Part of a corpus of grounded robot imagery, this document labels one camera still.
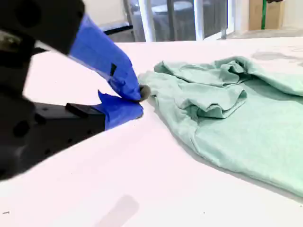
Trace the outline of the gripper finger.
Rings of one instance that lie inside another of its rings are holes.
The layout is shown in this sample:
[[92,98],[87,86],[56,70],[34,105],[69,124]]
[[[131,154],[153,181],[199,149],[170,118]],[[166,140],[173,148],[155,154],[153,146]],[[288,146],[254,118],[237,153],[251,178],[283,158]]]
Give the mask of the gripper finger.
[[97,72],[123,99],[145,100],[129,57],[90,19],[81,0],[0,3],[0,83],[22,93],[36,42]]
[[141,98],[131,101],[99,92],[100,104],[35,104],[35,153],[55,154],[98,133],[141,118]]

